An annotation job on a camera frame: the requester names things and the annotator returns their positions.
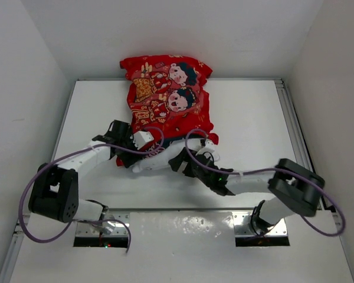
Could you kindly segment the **white pillow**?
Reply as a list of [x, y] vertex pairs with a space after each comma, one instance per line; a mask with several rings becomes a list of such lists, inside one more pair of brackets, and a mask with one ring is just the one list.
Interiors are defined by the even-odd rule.
[[[201, 140], [199, 138], [193, 138], [188, 140], [188, 148], [190, 150], [198, 152], [201, 148]], [[140, 173], [144, 170], [159, 170], [164, 169], [169, 166], [168, 161], [176, 157], [181, 150], [185, 147], [185, 139], [181, 139], [178, 141], [173, 141], [169, 147], [160, 153], [147, 157], [141, 161], [136, 162], [132, 166], [133, 173]], [[220, 156], [217, 151], [212, 154], [215, 161], [219, 161]]]

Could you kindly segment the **red patterned pillowcase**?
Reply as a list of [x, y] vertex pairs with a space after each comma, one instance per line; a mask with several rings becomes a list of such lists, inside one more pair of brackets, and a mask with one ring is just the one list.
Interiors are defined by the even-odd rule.
[[188, 144], [189, 139], [207, 137], [219, 143], [204, 90], [212, 73], [209, 66], [186, 56], [143, 55], [125, 58], [120, 67], [131, 82], [127, 95], [131, 128], [134, 132], [148, 128], [154, 138], [141, 148], [148, 152], [143, 159], [181, 139]]

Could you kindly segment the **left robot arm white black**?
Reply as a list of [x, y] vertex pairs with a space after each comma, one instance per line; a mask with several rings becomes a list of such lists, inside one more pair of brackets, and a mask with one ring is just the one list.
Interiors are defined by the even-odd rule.
[[115, 120], [104, 135], [92, 138], [84, 149], [61, 157], [54, 163], [41, 165], [28, 209], [62, 223], [99, 221], [104, 205], [81, 199], [79, 181], [99, 164], [112, 159], [117, 153], [123, 153], [116, 146], [136, 150], [129, 123]]

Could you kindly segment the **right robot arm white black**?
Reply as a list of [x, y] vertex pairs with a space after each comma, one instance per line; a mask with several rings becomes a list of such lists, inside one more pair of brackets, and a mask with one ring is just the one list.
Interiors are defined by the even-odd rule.
[[201, 154], [188, 149], [168, 161], [174, 172], [199, 179], [220, 196], [242, 193], [271, 193], [274, 197], [262, 200], [252, 211], [249, 227], [254, 235], [265, 235], [279, 221], [290, 215], [313, 217], [316, 214], [320, 191], [325, 180], [290, 159], [280, 159], [270, 170], [259, 169], [237, 173], [219, 168], [209, 152]]

